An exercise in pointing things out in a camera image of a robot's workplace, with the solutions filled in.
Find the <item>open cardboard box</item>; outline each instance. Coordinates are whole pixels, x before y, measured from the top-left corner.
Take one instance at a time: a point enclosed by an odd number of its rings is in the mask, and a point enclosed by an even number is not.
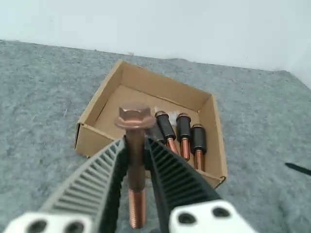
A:
[[[201,123],[207,132],[206,172],[198,172],[213,187],[226,179],[224,142],[215,97],[122,60],[116,62],[79,118],[75,138],[79,154],[92,156],[124,135],[114,120],[119,106],[126,102],[144,102],[152,114],[155,107],[166,112],[184,112],[191,117],[191,125]],[[188,163],[193,166],[193,155]]]

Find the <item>hex head bolt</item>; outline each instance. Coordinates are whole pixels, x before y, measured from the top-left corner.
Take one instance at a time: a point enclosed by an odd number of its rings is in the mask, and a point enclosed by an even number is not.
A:
[[[190,147],[192,154],[194,154],[194,168],[205,171],[206,131],[201,124],[194,124],[191,128]]]
[[[178,150],[174,142],[174,140],[176,139],[176,135],[169,121],[169,115],[164,111],[158,111],[156,112],[155,117],[159,128],[165,138],[166,145],[171,149],[171,151],[178,154]]]
[[[129,155],[129,212],[130,225],[134,229],[142,228],[146,221],[145,209],[145,166],[144,166],[144,130],[152,127],[156,118],[150,108],[143,103],[124,104],[119,108],[119,117],[115,124],[125,129]]]
[[[150,129],[145,130],[148,137],[152,138],[156,142],[160,142],[165,144],[164,136],[159,128],[158,124],[154,124],[154,126]]]
[[[177,141],[180,142],[180,153],[181,156],[186,160],[189,161],[190,159],[190,122],[191,118],[188,116],[187,113],[181,113],[178,115],[176,119],[177,123]]]

